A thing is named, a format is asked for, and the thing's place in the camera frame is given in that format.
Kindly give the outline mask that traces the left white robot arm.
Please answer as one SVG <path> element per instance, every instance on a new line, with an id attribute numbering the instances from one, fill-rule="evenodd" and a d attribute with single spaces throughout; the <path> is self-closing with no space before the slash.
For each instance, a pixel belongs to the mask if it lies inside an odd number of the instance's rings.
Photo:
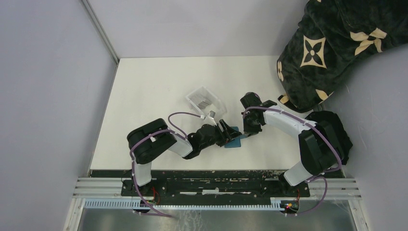
<path id="1" fill-rule="evenodd" d="M 215 125 L 204 124 L 187 137 L 170 129 L 162 118 L 131 131 L 127 135 L 127 141 L 132 161 L 133 190 L 141 196 L 151 191 L 152 162 L 165 151 L 188 160 L 197 157 L 208 147 L 224 147 L 240 136 L 242 133 L 230 127 L 223 119 Z"/>

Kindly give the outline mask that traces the clear plastic card box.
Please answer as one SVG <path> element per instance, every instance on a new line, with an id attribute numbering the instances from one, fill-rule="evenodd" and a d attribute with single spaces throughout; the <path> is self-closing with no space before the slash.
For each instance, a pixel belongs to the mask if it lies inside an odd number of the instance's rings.
<path id="1" fill-rule="evenodd" d="M 205 86 L 200 86 L 185 96 L 193 109 L 206 116 L 210 111 L 215 112 L 215 118 L 221 119 L 227 109 L 221 99 Z"/>

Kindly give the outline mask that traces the blue leather card holder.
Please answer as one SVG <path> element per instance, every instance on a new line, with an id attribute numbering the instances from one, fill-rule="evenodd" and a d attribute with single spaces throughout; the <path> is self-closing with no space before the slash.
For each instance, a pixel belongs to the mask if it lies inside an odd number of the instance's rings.
<path id="1" fill-rule="evenodd" d="M 231 129 L 233 129 L 234 131 L 240 132 L 239 131 L 239 127 L 233 126 L 231 127 Z M 241 135 L 239 137 L 236 137 L 230 141 L 224 141 L 222 144 L 222 146 L 224 148 L 240 148 L 242 146 L 241 140 L 247 138 L 245 134 L 243 134 L 242 132 L 240 132 Z"/>

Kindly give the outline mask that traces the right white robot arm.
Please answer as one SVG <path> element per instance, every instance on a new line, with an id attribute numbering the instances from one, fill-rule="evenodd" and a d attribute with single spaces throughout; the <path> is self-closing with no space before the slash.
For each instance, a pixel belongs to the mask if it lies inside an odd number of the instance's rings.
<path id="1" fill-rule="evenodd" d="M 297 185 L 309 182 L 325 173 L 340 170 L 344 151 L 332 122 L 320 122 L 298 117 L 282 109 L 276 102 L 262 102 L 254 92 L 240 99 L 243 130 L 247 137 L 262 131 L 265 125 L 273 126 L 297 139 L 300 161 L 280 175 L 278 191 L 291 196 Z"/>

